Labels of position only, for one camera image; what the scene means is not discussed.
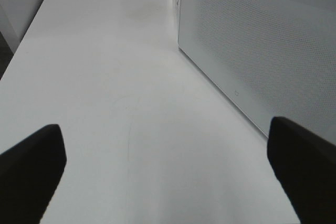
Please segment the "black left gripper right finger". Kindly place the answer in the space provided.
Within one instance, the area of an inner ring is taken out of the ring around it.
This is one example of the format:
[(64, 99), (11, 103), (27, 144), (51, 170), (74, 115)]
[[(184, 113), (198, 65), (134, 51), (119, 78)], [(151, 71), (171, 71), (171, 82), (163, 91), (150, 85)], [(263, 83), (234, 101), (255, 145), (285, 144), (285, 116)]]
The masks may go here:
[(335, 223), (335, 145), (277, 116), (267, 157), (301, 223)]

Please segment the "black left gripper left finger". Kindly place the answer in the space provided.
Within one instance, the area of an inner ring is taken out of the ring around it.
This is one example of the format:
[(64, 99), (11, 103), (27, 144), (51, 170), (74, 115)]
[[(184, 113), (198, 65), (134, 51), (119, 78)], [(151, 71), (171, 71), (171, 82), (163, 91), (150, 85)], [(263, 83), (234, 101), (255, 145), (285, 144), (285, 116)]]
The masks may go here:
[(1, 154), (1, 223), (40, 223), (67, 163), (58, 124)]

